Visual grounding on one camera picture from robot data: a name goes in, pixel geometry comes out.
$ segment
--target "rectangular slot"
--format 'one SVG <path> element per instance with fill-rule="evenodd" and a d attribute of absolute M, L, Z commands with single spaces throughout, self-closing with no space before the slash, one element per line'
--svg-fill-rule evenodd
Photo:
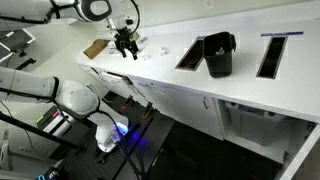
<path fill-rule="evenodd" d="M 277 75 L 287 37 L 273 37 L 258 71 L 257 77 L 274 79 Z"/>
<path fill-rule="evenodd" d="M 178 63 L 176 69 L 196 71 L 203 60 L 203 40 L 197 39 L 186 55 Z"/>

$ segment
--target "lab bench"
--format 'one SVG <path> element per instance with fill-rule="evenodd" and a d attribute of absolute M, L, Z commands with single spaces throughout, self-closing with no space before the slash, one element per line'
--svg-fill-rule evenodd
<path fill-rule="evenodd" d="M 320 53 L 301 51 L 317 47 L 319 29 L 314 20 L 227 29 L 238 48 L 226 78 L 210 77 L 205 61 L 196 71 L 175 69 L 197 37 L 226 29 L 150 35 L 137 61 L 110 54 L 108 48 L 93 60 L 82 52 L 76 59 L 110 91 L 132 95 L 144 106 L 151 102 L 183 124 L 281 163 L 275 179 L 291 179 L 320 137 Z M 286 39 L 274 79 L 257 77 L 272 39 L 261 33 L 288 30 L 304 34 Z M 159 53 L 163 46 L 170 49 L 166 56 Z"/>

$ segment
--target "cabinet handle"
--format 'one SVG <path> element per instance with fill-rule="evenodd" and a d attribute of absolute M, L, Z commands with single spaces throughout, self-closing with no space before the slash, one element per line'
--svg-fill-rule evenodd
<path fill-rule="evenodd" d="M 203 98 L 203 105 L 204 105 L 204 108 L 209 109 L 209 106 L 207 106 L 207 103 L 206 103 L 206 99 L 207 97 Z"/>
<path fill-rule="evenodd" d="M 139 94 L 139 91 L 136 87 L 132 86 L 132 91 L 137 95 Z"/>
<path fill-rule="evenodd" d="M 145 83 L 142 83 L 142 82 L 139 82 L 138 85 L 142 86 L 142 87 L 148 87 L 149 86 L 148 84 L 145 84 Z"/>

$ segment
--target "blue light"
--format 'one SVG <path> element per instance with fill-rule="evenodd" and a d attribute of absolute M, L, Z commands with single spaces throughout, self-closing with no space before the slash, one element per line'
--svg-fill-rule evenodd
<path fill-rule="evenodd" d="M 121 133 L 123 136 L 128 133 L 128 127 L 127 127 L 127 126 L 125 126 L 125 125 L 123 125 L 123 124 L 121 124 L 121 123 L 119 123 L 119 122 L 117 122 L 117 126 L 118 126 L 118 128 L 119 128 L 119 130 L 120 130 L 120 133 Z"/>

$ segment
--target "cabinet door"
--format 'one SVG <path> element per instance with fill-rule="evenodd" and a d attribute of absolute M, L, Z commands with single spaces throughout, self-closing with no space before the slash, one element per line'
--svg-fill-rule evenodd
<path fill-rule="evenodd" d="M 176 120 L 223 140 L 222 125 L 214 106 L 215 99 L 175 88 L 166 88 L 165 93 L 170 97 L 169 106 L 177 114 Z"/>
<path fill-rule="evenodd" d="M 153 103 L 154 108 L 173 119 L 177 118 L 175 110 L 170 106 L 172 103 L 170 102 L 170 97 L 165 93 L 166 88 L 164 86 L 142 80 L 133 80 L 133 83 L 148 102 Z"/>

